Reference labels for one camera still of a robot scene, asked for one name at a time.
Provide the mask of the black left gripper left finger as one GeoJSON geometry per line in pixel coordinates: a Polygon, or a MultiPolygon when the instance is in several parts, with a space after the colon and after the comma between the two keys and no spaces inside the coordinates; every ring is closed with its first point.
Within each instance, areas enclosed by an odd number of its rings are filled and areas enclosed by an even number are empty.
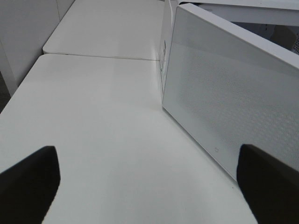
{"type": "Polygon", "coordinates": [[[0,222],[40,224],[60,185],[56,148],[45,146],[0,174],[0,222]]]}

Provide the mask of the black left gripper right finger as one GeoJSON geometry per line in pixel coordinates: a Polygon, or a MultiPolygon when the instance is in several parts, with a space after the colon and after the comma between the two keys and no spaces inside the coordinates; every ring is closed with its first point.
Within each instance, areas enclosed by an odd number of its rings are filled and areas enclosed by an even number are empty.
{"type": "Polygon", "coordinates": [[[299,222],[299,172],[260,148],[243,144],[238,186],[259,224],[299,222]]]}

